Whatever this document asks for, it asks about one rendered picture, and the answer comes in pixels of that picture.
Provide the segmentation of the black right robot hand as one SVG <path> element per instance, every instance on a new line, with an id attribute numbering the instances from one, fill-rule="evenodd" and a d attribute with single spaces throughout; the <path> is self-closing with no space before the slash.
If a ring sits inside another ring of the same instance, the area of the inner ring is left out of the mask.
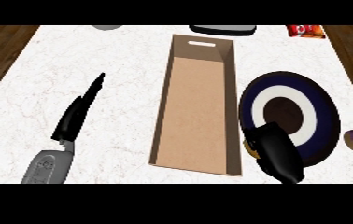
<path id="1" fill-rule="evenodd" d="M 297 147 L 276 122 L 244 129 L 248 147 L 258 153 L 257 164 L 282 184 L 297 184 L 304 178 L 303 161 Z"/>

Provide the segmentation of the yellow-brown squash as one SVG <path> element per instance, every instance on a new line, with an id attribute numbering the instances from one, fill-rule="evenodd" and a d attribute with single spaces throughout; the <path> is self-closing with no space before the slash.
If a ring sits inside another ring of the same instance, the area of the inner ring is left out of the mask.
<path id="1" fill-rule="evenodd" d="M 249 145 L 248 145 L 248 143 L 247 143 L 247 140 L 244 140 L 242 144 L 244 144 L 244 147 L 245 147 L 245 150 L 247 150 L 248 154 L 249 154 L 255 159 L 260 159 L 260 155 L 258 155 L 257 151 L 249 148 Z"/>

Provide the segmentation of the dark blue white plate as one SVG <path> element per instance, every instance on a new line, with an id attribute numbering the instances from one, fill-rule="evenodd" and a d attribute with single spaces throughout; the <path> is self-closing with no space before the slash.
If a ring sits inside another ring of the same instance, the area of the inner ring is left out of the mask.
<path id="1" fill-rule="evenodd" d="M 303 166 L 320 163 L 340 140 L 341 121 L 322 86 L 292 72 L 257 77 L 239 98 L 239 126 L 251 129 L 275 121 L 286 131 Z"/>

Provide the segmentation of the brown cardboard box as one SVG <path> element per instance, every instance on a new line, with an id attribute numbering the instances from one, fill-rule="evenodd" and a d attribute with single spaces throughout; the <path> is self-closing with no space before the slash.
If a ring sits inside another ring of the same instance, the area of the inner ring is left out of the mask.
<path id="1" fill-rule="evenodd" d="M 241 174 L 230 40 L 173 36 L 149 163 L 210 174 Z"/>

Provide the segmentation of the brown round object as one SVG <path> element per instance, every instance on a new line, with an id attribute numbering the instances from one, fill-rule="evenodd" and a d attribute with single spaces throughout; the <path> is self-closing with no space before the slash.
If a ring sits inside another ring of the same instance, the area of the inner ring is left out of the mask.
<path id="1" fill-rule="evenodd" d="M 353 130 L 350 130 L 344 133 L 343 140 L 344 140 L 347 147 L 353 150 Z"/>

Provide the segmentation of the red snack packet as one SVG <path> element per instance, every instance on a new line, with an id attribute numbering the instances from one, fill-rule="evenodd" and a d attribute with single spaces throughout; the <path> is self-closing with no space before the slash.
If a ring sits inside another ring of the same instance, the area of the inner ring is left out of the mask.
<path id="1" fill-rule="evenodd" d="M 307 37 L 325 39 L 325 33 L 319 25 L 286 25 L 291 37 Z"/>

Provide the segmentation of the grey round object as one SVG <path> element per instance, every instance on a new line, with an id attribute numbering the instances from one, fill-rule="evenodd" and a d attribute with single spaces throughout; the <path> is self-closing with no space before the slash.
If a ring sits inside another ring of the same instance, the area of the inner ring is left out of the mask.
<path id="1" fill-rule="evenodd" d="M 122 25 L 93 25 L 93 28 L 96 28 L 100 31 L 111 31 L 117 28 L 119 28 Z"/>

